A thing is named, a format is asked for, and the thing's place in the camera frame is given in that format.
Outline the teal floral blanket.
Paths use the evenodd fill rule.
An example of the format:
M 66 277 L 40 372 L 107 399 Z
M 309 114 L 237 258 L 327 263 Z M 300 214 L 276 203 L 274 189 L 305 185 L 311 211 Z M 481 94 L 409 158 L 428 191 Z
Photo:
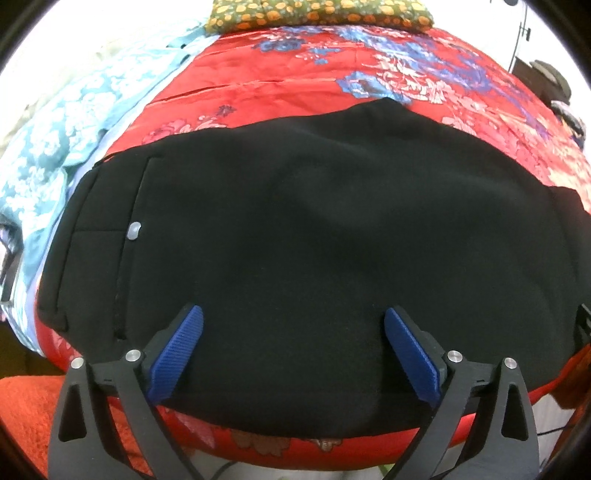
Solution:
M 49 244 L 81 177 L 141 110 L 212 39 L 197 26 L 158 49 L 117 52 L 68 80 L 37 108 L 1 156 L 1 224 L 24 244 L 13 301 L 1 318 L 28 350 L 41 353 L 33 314 Z

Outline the yellow green floral pillow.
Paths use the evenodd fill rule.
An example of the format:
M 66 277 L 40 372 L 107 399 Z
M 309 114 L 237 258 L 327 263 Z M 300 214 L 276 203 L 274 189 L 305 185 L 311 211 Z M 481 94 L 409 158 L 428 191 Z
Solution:
M 205 32 L 222 35 L 280 26 L 374 25 L 413 32 L 433 28 L 431 12 L 419 1 L 264 0 L 215 1 Z

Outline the dark wooden cabinet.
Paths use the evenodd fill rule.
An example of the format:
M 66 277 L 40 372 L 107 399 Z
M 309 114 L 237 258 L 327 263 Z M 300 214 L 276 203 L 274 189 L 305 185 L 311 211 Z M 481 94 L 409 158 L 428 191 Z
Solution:
M 557 99 L 561 91 L 546 76 L 530 64 L 516 58 L 511 73 L 533 92 L 546 106 Z

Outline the olive cap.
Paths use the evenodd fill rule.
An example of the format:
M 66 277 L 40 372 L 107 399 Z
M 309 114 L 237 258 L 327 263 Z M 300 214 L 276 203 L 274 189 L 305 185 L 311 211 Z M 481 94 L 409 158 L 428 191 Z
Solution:
M 534 60 L 530 62 L 534 71 L 542 75 L 545 80 L 543 87 L 543 96 L 549 101 L 560 101 L 566 104 L 570 103 L 572 91 L 566 78 L 551 64 Z

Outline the orange fuzzy mat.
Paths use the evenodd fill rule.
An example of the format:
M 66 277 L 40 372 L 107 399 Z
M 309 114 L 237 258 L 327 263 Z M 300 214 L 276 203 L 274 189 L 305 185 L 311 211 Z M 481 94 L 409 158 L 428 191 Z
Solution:
M 13 376 L 1 379 L 1 427 L 44 479 L 53 417 L 65 377 Z

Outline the black phone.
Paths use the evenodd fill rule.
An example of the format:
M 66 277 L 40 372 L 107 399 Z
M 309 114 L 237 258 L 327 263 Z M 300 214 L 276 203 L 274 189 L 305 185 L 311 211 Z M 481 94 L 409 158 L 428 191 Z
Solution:
M 14 285 L 20 269 L 24 244 L 21 230 L 11 224 L 1 224 L 1 305 L 13 301 Z

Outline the black pants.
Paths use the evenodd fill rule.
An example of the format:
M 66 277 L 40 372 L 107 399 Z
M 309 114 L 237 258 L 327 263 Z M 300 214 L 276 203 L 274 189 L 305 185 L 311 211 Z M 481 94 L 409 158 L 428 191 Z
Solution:
M 470 360 L 549 384 L 581 347 L 590 216 L 492 145 L 390 99 L 172 135 L 70 198 L 40 320 L 91 362 L 185 306 L 204 333 L 164 405 L 260 435 L 345 439 L 428 414 L 384 331 L 400 307 Z

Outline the red floral satin bedspread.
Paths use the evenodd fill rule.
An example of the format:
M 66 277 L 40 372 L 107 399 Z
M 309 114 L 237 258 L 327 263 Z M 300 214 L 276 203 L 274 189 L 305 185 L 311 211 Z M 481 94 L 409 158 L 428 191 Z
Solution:
M 574 190 L 590 216 L 590 167 L 571 132 L 518 78 L 440 29 L 414 34 L 378 26 L 304 26 L 222 36 L 143 109 L 93 167 L 120 151 L 172 135 L 325 115 L 381 99 L 492 145 L 547 186 Z M 556 390 L 589 357 L 587 330 L 579 321 L 586 304 L 575 317 L 581 347 L 549 384 L 536 390 L 526 385 L 531 404 Z M 40 320 L 37 298 L 36 321 L 61 341 L 50 354 L 53 363 L 68 367 L 85 358 Z M 132 466 L 148 473 L 119 400 L 108 402 Z M 156 410 L 183 452 L 201 450 L 271 467 L 348 470 L 401 458 L 429 419 L 427 406 L 417 427 L 345 439 L 221 427 L 168 408 L 164 401 Z M 476 410 L 471 401 L 451 444 L 466 441 Z

